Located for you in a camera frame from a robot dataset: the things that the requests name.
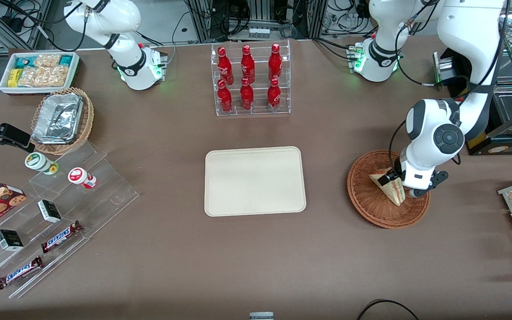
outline wicker basket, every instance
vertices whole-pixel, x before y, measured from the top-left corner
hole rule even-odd
[[[397,152],[392,153],[393,160],[397,156]],[[413,198],[406,190],[406,200],[396,206],[368,176],[375,170],[388,167],[390,164],[387,150],[363,154],[349,170],[347,191],[357,211],[368,221],[388,229],[410,227],[428,210],[430,194],[428,192],[419,198]]]
[[[75,93],[84,98],[83,113],[80,116],[78,137],[72,144],[39,144],[38,142],[35,142],[33,141],[33,139],[31,139],[31,142],[40,152],[62,156],[67,151],[84,144],[84,142],[88,139],[88,136],[90,135],[90,131],[92,130],[92,121],[94,121],[94,107],[92,105],[92,101],[90,101],[90,99],[88,98],[87,94],[84,93],[84,91],[77,88],[69,88],[56,91],[51,93],[51,95],[66,95],[67,93]],[[39,107],[35,112],[35,116],[31,121],[31,130],[35,130],[35,124],[37,123],[37,119],[39,118],[39,112],[41,111],[41,106],[43,105],[43,102],[44,99],[39,104]]]

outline small black box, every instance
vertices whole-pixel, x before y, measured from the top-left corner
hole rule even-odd
[[[37,203],[39,205],[39,211],[43,215],[43,219],[52,223],[60,222],[62,218],[59,210],[56,209],[56,205],[49,200],[41,200]]]
[[[21,239],[19,239],[17,231],[1,229],[0,246],[3,250],[19,251],[23,248],[23,243],[21,242]]]

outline acrylic bottle rack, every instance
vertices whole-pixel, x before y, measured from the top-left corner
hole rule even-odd
[[[268,110],[268,88],[270,87],[270,79],[268,79],[268,60],[272,53],[272,44],[278,43],[280,45],[280,55],[282,56],[282,75],[279,77],[278,87],[282,91],[280,95],[280,105],[276,112]],[[242,69],[240,61],[242,60],[242,45],[244,43],[219,43],[213,44],[211,48],[211,69],[213,77],[213,91],[215,92],[215,110],[217,116],[249,116],[249,115],[278,115],[291,112],[291,69],[290,69],[290,42],[289,41],[276,41],[276,42],[250,42],[250,51],[254,57],[254,65],[256,67],[256,81],[252,84],[254,90],[254,108],[252,111],[246,111],[242,107],[240,99],[240,88],[242,84]],[[224,113],[219,103],[219,96],[217,95],[218,87],[217,81],[220,79],[219,74],[219,55],[217,49],[224,47],[226,55],[232,63],[232,73],[234,76],[234,83],[228,86],[232,94],[232,112]]]
[[[9,298],[19,298],[53,269],[87,243],[91,237],[122,209],[138,197],[132,186],[106,160],[106,154],[90,142],[61,156],[59,171],[52,176],[39,173],[21,189],[27,200],[19,208],[0,218],[0,229],[17,231],[24,247],[17,252],[0,247],[0,277],[41,256],[44,268],[13,281],[1,290]],[[82,167],[97,178],[97,185],[85,189],[68,181],[72,168]],[[59,223],[43,220],[37,202],[55,203],[62,219]],[[83,230],[75,233],[53,250],[44,253],[41,244],[78,220]]]

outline coca-cola bottle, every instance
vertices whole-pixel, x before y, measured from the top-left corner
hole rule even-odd
[[[274,77],[280,79],[282,75],[282,56],[280,56],[280,45],[272,44],[272,54],[268,60],[268,79],[272,81]]]
[[[219,96],[219,102],[221,105],[222,112],[232,112],[232,95],[230,95],[230,91],[226,87],[225,81],[223,79],[219,79],[219,81],[217,81],[217,85],[219,86],[217,95]]]
[[[282,90],[278,87],[278,78],[270,81],[270,87],[268,88],[268,110],[276,112],[280,108],[280,95]]]
[[[242,107],[244,110],[251,111],[254,107],[254,90],[252,90],[252,86],[250,86],[248,77],[242,77],[240,97],[242,97]]]
[[[217,52],[219,53],[219,73],[221,78],[224,79],[228,85],[232,85],[234,83],[232,63],[230,63],[230,59],[226,56],[226,49],[220,47],[217,49]]]
[[[242,76],[248,77],[248,81],[250,84],[256,81],[256,70],[254,67],[254,57],[250,53],[250,45],[242,46],[242,61],[240,62],[240,66],[242,66]]]

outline table surface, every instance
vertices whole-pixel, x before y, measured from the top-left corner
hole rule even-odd
[[[120,81],[106,51],[80,51],[75,85],[96,113],[90,140],[141,195],[25,296],[0,292],[0,319],[221,320],[273,311],[279,320],[348,320],[377,298],[422,319],[512,316],[512,220],[496,193],[512,185],[512,156],[444,164],[450,178],[432,191],[421,221],[376,227],[347,195],[351,164],[388,148],[416,101],[446,93],[400,72],[370,83],[309,40],[291,46],[292,113],[242,119],[215,115],[210,45],[179,47],[167,80],[142,92]],[[443,49],[436,36],[411,37],[404,69],[431,81],[431,53]],[[29,131],[40,100],[2,94],[0,123]],[[407,143],[402,131],[394,149]],[[207,216],[205,155],[274,146],[300,148],[307,208]],[[0,182],[28,182],[25,155],[0,147]],[[383,316],[409,318],[379,304],[364,319]]]

